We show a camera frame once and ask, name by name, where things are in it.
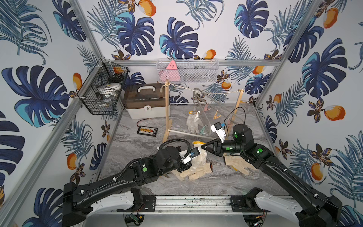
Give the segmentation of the beige glove red cuff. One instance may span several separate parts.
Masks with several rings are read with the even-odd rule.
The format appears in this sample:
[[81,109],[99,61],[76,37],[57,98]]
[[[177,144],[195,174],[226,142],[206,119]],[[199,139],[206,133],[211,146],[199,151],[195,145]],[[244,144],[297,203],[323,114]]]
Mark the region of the beige glove red cuff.
[[178,172],[177,170],[173,170],[172,173],[180,180],[183,181],[185,178],[188,178],[190,181],[194,181],[203,177],[205,174],[209,174],[213,172],[213,164],[205,163],[202,166],[197,168],[189,168],[183,172]]

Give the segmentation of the white glove yellow cuff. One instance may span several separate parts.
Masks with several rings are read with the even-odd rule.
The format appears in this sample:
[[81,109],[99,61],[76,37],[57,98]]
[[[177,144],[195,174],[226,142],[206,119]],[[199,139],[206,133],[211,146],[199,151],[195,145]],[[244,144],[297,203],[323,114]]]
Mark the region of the white glove yellow cuff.
[[203,127],[202,120],[200,119],[200,111],[194,112],[190,111],[189,116],[186,121],[187,128],[190,132],[194,134],[199,134],[199,127]]

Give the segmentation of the wooden drying rack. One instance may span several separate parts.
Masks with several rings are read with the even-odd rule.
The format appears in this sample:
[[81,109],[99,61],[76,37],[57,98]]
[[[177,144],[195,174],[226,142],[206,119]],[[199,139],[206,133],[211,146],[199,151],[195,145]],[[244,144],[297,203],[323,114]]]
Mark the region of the wooden drying rack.
[[[169,110],[169,87],[170,85],[173,85],[175,87],[178,87],[179,85],[174,84],[174,83],[170,83],[169,80],[166,80],[164,82],[164,84],[162,85],[162,87],[165,87],[165,133],[163,136],[163,140],[162,142],[166,142],[168,140],[169,134],[172,133],[177,133],[177,134],[183,134],[183,135],[188,135],[188,136],[193,136],[193,137],[199,137],[199,138],[203,138],[203,139],[213,139],[210,136],[205,136],[203,134],[199,134],[199,133],[189,133],[189,132],[185,132],[185,131],[178,131],[178,130],[173,130],[171,129],[172,124],[173,124],[173,120],[169,119],[169,115],[170,115],[170,110]],[[204,115],[205,119],[207,120],[207,125],[209,127],[212,126],[210,120],[208,119],[207,114],[205,113],[205,107],[210,107],[212,109],[216,110],[216,115],[215,115],[215,119],[219,118],[220,116],[226,117],[227,119],[229,118],[228,116],[225,116],[224,114],[220,113],[220,115],[218,115],[218,111],[223,107],[221,103],[217,102],[215,99],[213,99],[210,95],[219,95],[221,93],[209,93],[209,92],[203,92],[200,89],[193,89],[193,97],[196,98],[196,100],[193,101],[193,105],[194,108],[196,109],[196,111],[192,111],[192,115],[195,116],[200,116],[200,111],[202,111],[201,113]],[[206,98],[210,99],[210,101],[212,101],[212,103],[216,104],[219,108],[212,106],[210,103],[208,103],[206,100],[203,99],[202,95],[205,95]]]

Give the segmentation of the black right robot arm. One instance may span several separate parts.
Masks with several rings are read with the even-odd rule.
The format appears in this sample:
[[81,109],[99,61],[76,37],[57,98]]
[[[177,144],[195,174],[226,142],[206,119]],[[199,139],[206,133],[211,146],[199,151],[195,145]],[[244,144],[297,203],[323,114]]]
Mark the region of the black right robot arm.
[[338,225],[342,202],[335,196],[327,197],[289,170],[271,150],[254,141],[252,130],[244,124],[233,127],[232,140],[226,140],[225,125],[216,123],[211,131],[218,135],[202,149],[216,156],[225,153],[243,158],[248,164],[262,171],[284,190],[292,200],[288,201],[253,188],[244,196],[231,197],[234,212],[270,211],[301,227],[335,227]]

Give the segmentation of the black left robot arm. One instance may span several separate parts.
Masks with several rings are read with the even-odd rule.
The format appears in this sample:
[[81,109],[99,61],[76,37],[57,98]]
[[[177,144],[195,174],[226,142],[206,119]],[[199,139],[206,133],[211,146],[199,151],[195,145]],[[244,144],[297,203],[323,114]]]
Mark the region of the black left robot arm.
[[67,183],[63,190],[62,226],[71,227],[81,223],[93,211],[92,204],[116,192],[155,182],[162,175],[173,170],[183,172],[192,167],[192,160],[200,155],[193,148],[185,155],[179,147],[161,148],[155,155],[134,159],[118,174],[105,179],[77,185]]

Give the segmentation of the beige glove right side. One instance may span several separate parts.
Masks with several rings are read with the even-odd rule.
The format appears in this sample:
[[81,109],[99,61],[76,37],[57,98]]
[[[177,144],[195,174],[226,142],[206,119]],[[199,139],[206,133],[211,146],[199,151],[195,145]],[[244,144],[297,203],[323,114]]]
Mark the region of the beige glove right side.
[[224,156],[225,164],[232,167],[236,171],[241,172],[243,175],[248,176],[250,170],[257,171],[257,169],[244,160],[240,156]]

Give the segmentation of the small black tablet device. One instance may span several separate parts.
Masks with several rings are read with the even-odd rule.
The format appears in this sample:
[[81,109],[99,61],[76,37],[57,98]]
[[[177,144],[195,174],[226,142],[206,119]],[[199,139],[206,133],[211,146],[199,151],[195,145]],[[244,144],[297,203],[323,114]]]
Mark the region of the small black tablet device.
[[137,130],[137,134],[143,136],[151,136],[151,137],[156,137],[157,132],[158,128],[148,127],[148,126],[139,126]]

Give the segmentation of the brown lidded storage box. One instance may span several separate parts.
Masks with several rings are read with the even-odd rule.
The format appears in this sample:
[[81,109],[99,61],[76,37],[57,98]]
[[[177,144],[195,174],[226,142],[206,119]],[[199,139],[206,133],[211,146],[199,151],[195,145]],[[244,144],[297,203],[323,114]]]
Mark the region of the brown lidded storage box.
[[131,119],[166,117],[165,86],[159,83],[130,85],[125,89],[124,106]]

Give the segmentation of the pink triangular card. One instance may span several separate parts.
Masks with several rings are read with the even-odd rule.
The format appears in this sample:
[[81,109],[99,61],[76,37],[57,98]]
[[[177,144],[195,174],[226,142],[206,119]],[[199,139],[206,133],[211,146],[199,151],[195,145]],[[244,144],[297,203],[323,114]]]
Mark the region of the pink triangular card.
[[160,81],[171,81],[178,82],[181,80],[179,70],[177,69],[177,64],[175,60],[171,60],[165,69],[159,71]]

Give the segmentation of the white object in basket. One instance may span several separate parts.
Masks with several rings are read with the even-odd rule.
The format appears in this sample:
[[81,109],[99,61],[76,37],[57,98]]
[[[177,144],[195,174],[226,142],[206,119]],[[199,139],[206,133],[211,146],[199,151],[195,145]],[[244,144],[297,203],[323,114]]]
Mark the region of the white object in basket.
[[104,97],[115,96],[121,90],[122,86],[120,83],[110,83],[102,85],[97,88],[97,94],[103,95]]

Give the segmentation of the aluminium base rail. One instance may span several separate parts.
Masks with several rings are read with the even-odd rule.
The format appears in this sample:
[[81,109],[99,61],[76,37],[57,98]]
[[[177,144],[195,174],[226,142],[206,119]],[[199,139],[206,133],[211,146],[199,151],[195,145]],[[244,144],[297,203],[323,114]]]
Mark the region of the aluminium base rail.
[[131,192],[114,194],[93,203],[90,216],[117,212],[145,214],[278,214],[288,217],[300,212],[301,206],[289,196],[276,197],[263,193],[256,202],[261,208],[243,208],[238,196],[137,196]]

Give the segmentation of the clear mesh wall tray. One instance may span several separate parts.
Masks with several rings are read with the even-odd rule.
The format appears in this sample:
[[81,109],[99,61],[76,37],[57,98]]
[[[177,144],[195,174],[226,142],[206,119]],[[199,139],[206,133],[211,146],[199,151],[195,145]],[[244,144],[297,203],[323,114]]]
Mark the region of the clear mesh wall tray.
[[[170,61],[170,59],[157,60],[156,69],[158,70],[158,74],[160,70],[166,68]],[[217,60],[180,59],[175,61],[181,80],[178,82],[169,81],[170,83],[206,84],[216,82],[217,80],[219,70],[219,62]]]

